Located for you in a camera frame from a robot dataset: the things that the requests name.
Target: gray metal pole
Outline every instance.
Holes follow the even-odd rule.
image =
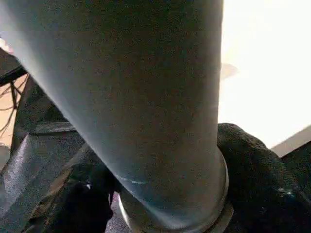
[[[216,220],[227,191],[216,146],[222,1],[2,0],[0,20],[124,186],[135,224],[200,232]]]

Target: black fabric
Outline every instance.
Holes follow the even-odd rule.
[[[232,124],[218,126],[228,166],[230,199],[249,232],[311,231],[310,203],[278,156]]]
[[[248,230],[240,223],[240,216],[234,213],[224,233],[248,233]]]
[[[87,144],[52,183],[35,208],[27,233],[102,233],[112,217],[114,178]]]
[[[33,130],[38,123],[55,121],[66,122],[67,120],[42,89],[29,77],[16,113],[11,154],[20,146],[27,133]]]
[[[311,142],[284,156],[282,161],[311,199]]]

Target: floor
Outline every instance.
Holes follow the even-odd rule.
[[[219,122],[238,124],[280,157],[311,140],[310,4],[224,0]],[[10,93],[1,97],[0,109],[11,105]],[[0,110],[0,128],[10,113]],[[8,147],[14,117],[0,138]]]
[[[26,76],[16,80],[15,86],[22,92]],[[0,87],[0,171],[10,158],[10,146],[15,122],[16,110],[13,109],[10,85]]]

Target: black cable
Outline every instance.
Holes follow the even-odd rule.
[[[12,88],[12,86],[14,87],[13,92],[12,92],[14,95],[16,94],[15,91],[17,91],[19,94],[21,94],[21,92],[20,92],[19,89],[24,85],[25,82],[27,82],[28,77],[29,77],[29,75],[27,74],[27,77],[25,78],[25,80],[24,80],[18,87],[15,87],[15,86],[14,86],[15,81],[13,81],[13,84],[10,85],[8,88],[6,88],[6,89],[0,94],[0,98],[3,97],[5,94],[10,93],[8,90],[10,90],[10,88]],[[8,108],[0,109],[0,111],[7,111],[7,110],[10,110],[10,109],[12,109],[12,111],[11,111],[11,113],[10,113],[10,116],[9,116],[9,118],[8,118],[8,120],[7,120],[7,122],[6,122],[6,124],[0,129],[0,133],[1,133],[0,138],[3,137],[4,133],[5,133],[5,132],[7,131],[7,129],[9,128],[9,125],[10,125],[10,123],[11,123],[11,119],[12,119],[12,117],[13,117],[14,110],[15,110],[16,108],[14,108],[14,105],[13,105],[13,106],[8,107]]]
[[[6,124],[2,127],[2,129],[0,129],[0,133],[1,133],[0,138],[2,138],[2,136],[4,135],[6,130],[8,129],[8,126],[9,126],[9,124],[11,122],[11,119],[12,119],[12,116],[13,116],[13,112],[14,112],[14,109],[11,111],[10,116],[9,116],[8,121],[6,122]]]
[[[16,87],[14,86],[13,82],[10,82],[10,87],[11,87],[11,93],[12,93],[12,101],[13,101],[13,108],[17,109],[17,100],[16,100]]]

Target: scratch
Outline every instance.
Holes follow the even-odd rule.
[[[115,176],[116,176],[118,179],[120,179],[120,180],[128,181],[128,182],[131,182],[131,183],[136,183],[136,184],[146,184],[146,183],[147,183],[147,182],[144,182],[144,181],[133,181],[133,180],[130,180],[130,179],[127,179],[127,178],[118,176],[118,175],[115,175]]]

